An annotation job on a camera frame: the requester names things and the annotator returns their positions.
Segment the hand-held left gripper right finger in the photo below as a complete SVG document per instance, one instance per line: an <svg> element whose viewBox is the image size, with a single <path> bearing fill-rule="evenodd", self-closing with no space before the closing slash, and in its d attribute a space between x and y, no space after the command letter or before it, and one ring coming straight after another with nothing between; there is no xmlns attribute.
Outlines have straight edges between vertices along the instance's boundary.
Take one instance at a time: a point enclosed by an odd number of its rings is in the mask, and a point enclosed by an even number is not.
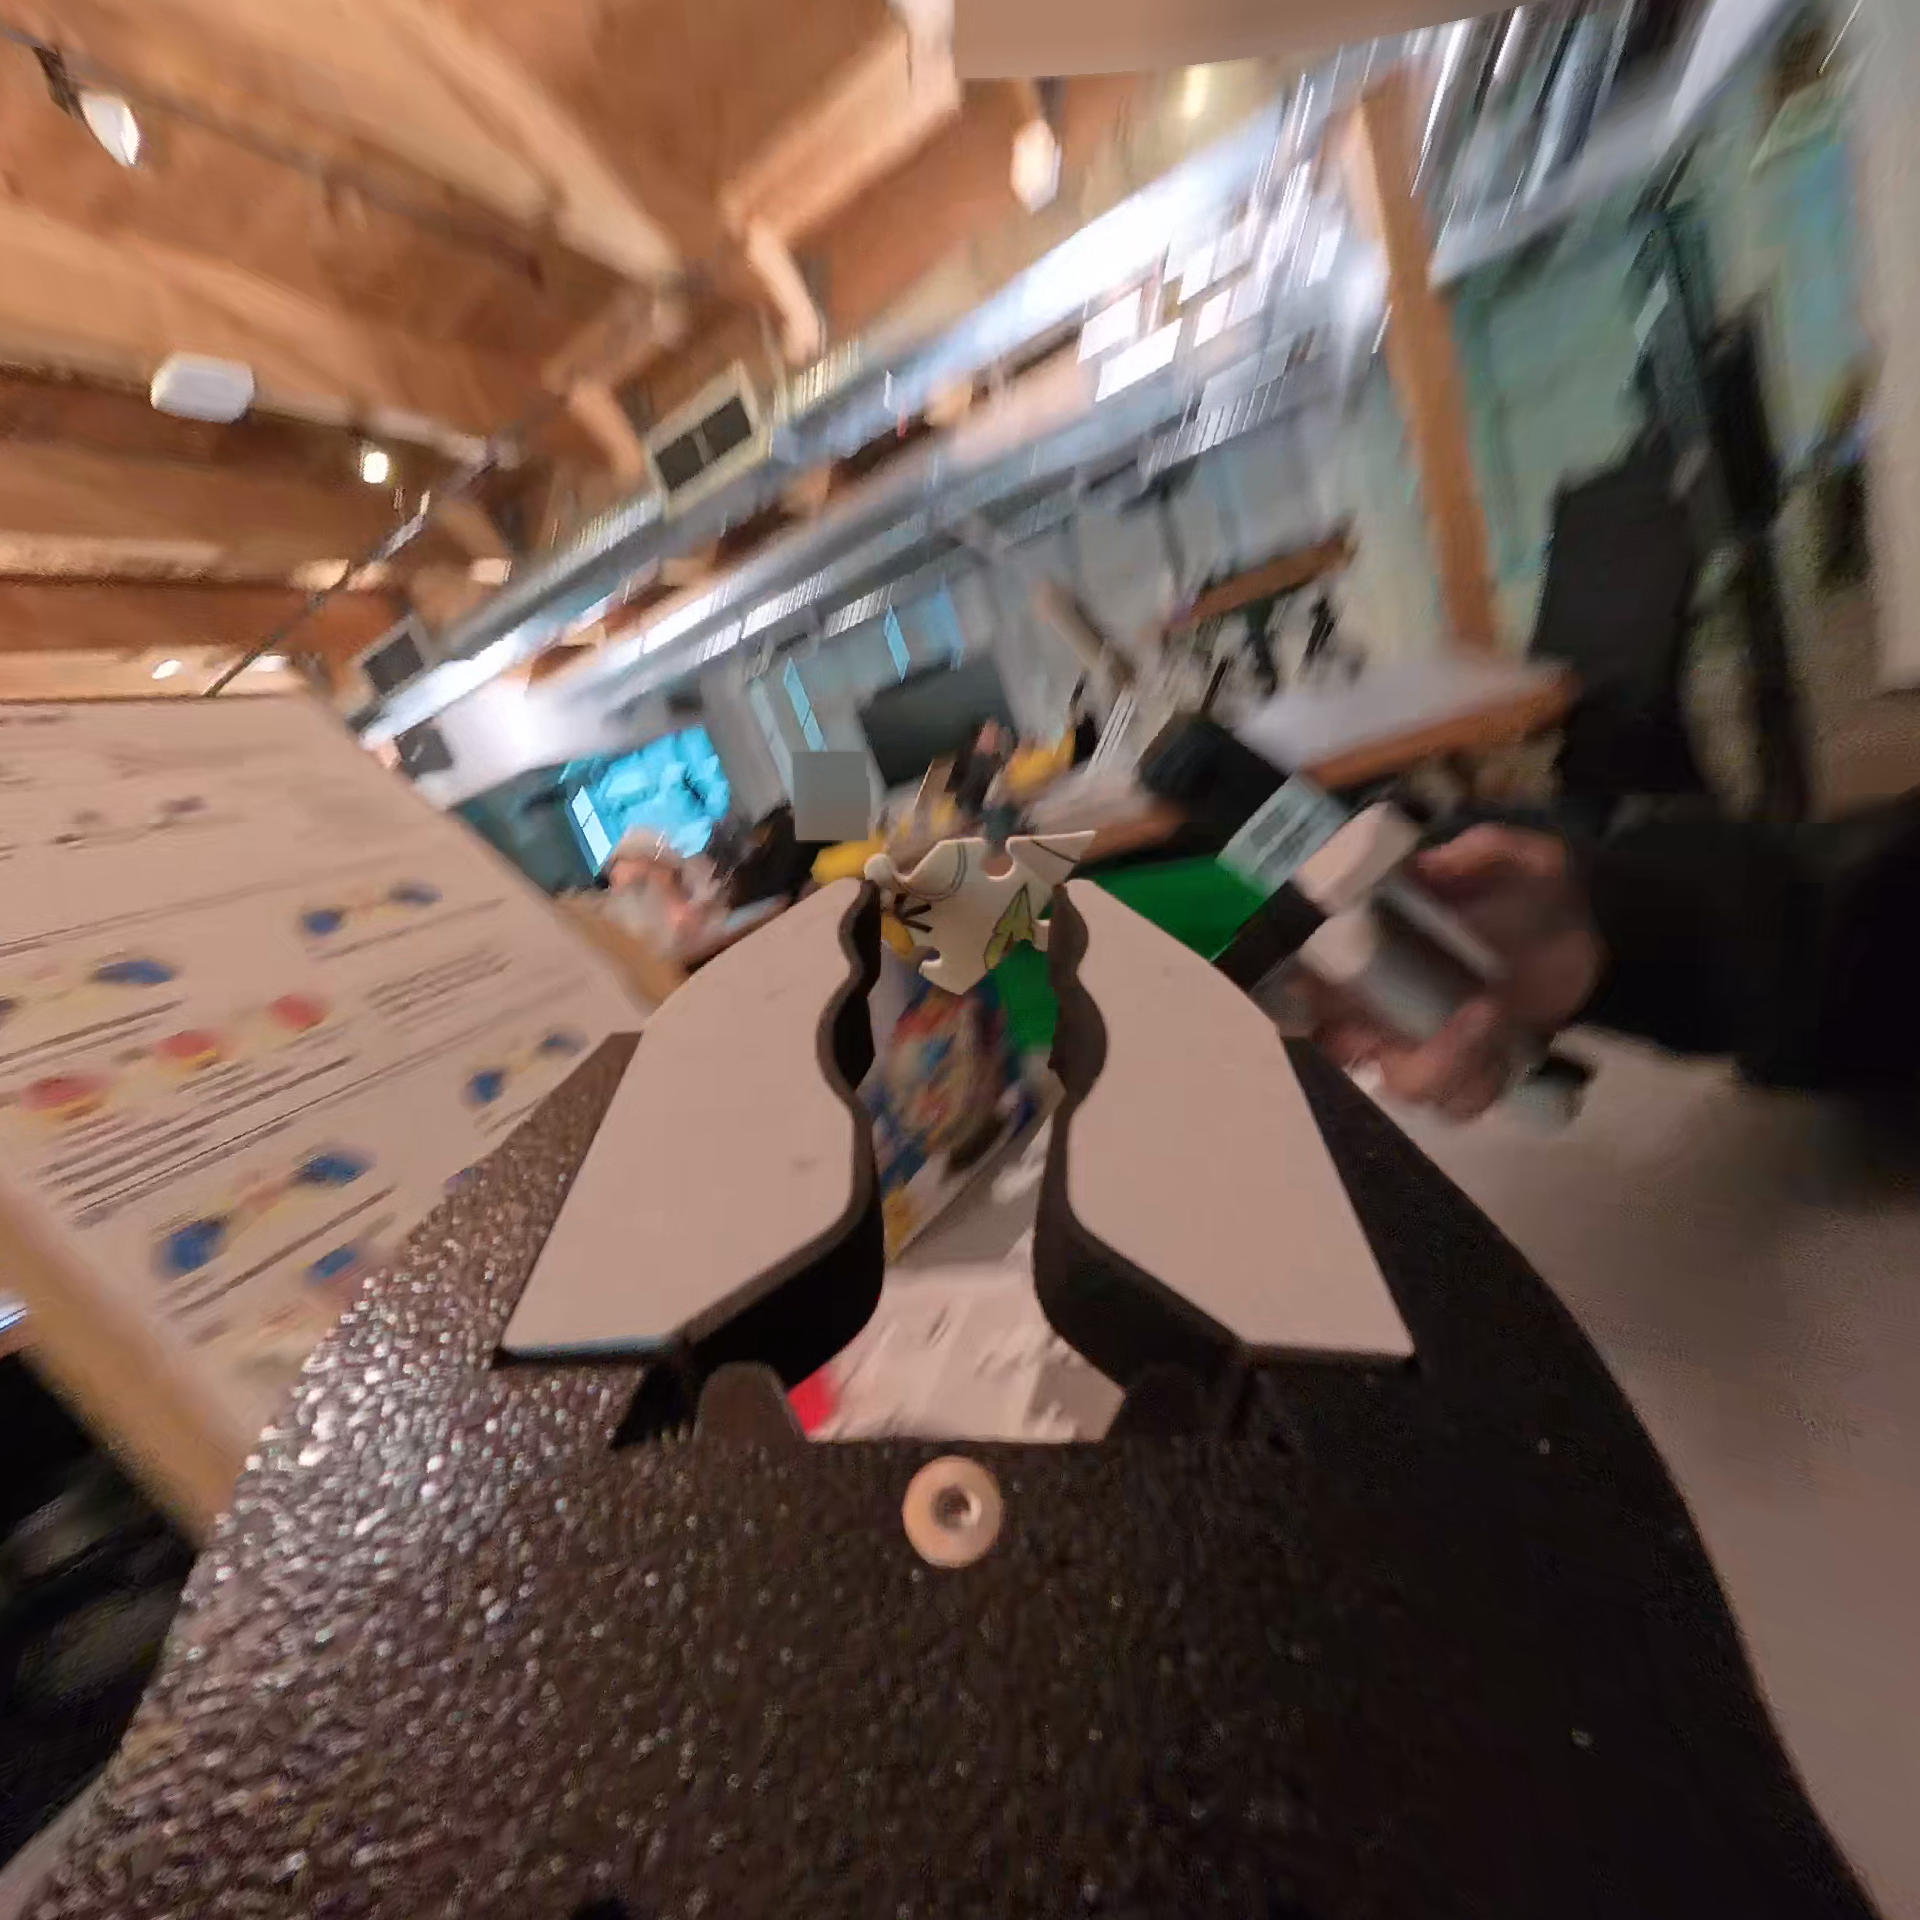
<svg viewBox="0 0 1920 1920"><path fill-rule="evenodd" d="M1396 1372L1403 1306L1271 1015L1092 881L1057 893L1035 1296L1134 1398L1234 1402L1273 1367Z"/></svg>

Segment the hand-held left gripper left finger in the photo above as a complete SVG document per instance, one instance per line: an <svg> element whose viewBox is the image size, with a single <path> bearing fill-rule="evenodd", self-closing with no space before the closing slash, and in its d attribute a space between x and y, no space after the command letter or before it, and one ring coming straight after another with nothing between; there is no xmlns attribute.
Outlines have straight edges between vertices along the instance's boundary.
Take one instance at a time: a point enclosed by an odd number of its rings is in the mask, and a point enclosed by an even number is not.
<svg viewBox="0 0 1920 1920"><path fill-rule="evenodd" d="M649 1020L509 1316L513 1362L645 1357L812 1381L870 1318L878 893L842 877Z"/></svg>

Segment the colourful printed puzzle piece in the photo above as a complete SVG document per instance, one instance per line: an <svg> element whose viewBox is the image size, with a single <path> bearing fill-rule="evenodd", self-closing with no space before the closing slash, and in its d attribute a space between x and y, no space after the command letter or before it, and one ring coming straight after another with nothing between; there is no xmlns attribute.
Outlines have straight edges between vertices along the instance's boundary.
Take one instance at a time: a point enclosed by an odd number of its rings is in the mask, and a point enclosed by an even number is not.
<svg viewBox="0 0 1920 1920"><path fill-rule="evenodd" d="M1049 951L1049 905L1094 831L981 836L936 842L910 870L870 853L866 877L907 930L925 986L971 995L1017 946Z"/></svg>

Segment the person's right forearm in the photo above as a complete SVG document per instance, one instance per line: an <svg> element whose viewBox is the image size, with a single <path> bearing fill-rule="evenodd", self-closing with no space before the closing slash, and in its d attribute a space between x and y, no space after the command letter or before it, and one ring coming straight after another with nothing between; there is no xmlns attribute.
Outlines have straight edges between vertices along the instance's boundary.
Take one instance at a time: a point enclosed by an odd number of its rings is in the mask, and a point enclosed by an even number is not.
<svg viewBox="0 0 1920 1920"><path fill-rule="evenodd" d="M1918 789L1835 821L1650 819L1584 842L1580 1026L1775 1091L1918 1106Z"/></svg>

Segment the blue puzzle box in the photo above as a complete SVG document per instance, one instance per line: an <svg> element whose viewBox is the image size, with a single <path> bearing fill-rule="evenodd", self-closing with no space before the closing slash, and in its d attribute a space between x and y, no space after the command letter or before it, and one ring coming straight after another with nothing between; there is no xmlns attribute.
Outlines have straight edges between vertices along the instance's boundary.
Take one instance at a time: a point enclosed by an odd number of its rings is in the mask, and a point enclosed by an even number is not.
<svg viewBox="0 0 1920 1920"><path fill-rule="evenodd" d="M907 1259L1047 1116L996 979L964 995L882 952L870 991L870 1116L885 1264Z"/></svg>

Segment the person's right hand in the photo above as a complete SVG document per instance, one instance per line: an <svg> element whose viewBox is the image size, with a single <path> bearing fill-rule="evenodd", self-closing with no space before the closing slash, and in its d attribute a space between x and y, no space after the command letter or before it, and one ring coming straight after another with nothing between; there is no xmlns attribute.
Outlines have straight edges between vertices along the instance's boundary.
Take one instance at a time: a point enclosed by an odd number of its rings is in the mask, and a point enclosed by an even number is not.
<svg viewBox="0 0 1920 1920"><path fill-rule="evenodd" d="M1576 1020L1598 991L1604 946L1551 831L1474 824L1413 853L1404 875L1451 912L1494 956L1499 979L1435 1039L1409 1041L1328 982L1303 986L1313 1041L1340 1068L1449 1120L1487 1116L1526 1055Z"/></svg>

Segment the green plastic bin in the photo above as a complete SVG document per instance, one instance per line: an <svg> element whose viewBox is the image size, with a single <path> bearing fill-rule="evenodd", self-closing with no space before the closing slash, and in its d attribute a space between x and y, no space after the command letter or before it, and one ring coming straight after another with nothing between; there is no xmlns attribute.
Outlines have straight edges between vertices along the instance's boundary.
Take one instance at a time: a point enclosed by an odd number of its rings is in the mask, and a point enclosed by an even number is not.
<svg viewBox="0 0 1920 1920"><path fill-rule="evenodd" d="M1215 858L1140 860L1140 864L1094 864L1073 877L1111 893L1147 922L1158 926L1181 946L1207 962L1224 956L1240 926L1260 915L1268 888L1240 877ZM993 999L1006 1020L1006 1034L1023 1060L1041 1060L1054 1049L1059 1020L1059 999L1049 982L1049 956L1017 941L1006 962L988 973Z"/></svg>

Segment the white instruction leaflet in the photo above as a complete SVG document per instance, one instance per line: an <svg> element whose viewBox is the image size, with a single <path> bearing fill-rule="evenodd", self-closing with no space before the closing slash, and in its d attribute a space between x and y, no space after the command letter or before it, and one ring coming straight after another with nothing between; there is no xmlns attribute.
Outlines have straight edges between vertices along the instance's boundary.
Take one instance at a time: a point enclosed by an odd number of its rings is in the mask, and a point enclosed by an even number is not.
<svg viewBox="0 0 1920 1920"><path fill-rule="evenodd" d="M1092 1443L1123 1392L1054 1327L1023 1271L891 1276L866 1329L824 1367L842 1410L817 1443Z"/></svg>

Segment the white instruction board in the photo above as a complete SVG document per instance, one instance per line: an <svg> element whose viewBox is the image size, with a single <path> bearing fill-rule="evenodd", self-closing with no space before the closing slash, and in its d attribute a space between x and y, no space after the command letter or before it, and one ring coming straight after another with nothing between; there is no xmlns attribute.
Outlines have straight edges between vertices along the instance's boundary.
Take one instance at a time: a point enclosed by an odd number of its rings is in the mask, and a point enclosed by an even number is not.
<svg viewBox="0 0 1920 1920"><path fill-rule="evenodd" d="M5 1297L193 1539L381 1259L642 1029L330 707L5 703Z"/></svg>

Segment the white ceiling device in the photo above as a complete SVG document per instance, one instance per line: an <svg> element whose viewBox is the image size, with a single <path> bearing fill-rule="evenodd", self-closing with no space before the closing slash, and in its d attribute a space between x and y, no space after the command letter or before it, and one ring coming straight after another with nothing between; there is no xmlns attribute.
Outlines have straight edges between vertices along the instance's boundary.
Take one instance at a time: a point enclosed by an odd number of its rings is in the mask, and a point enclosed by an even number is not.
<svg viewBox="0 0 1920 1920"><path fill-rule="evenodd" d="M227 357L171 352L150 376L150 409L187 423L240 423L254 412L255 373Z"/></svg>

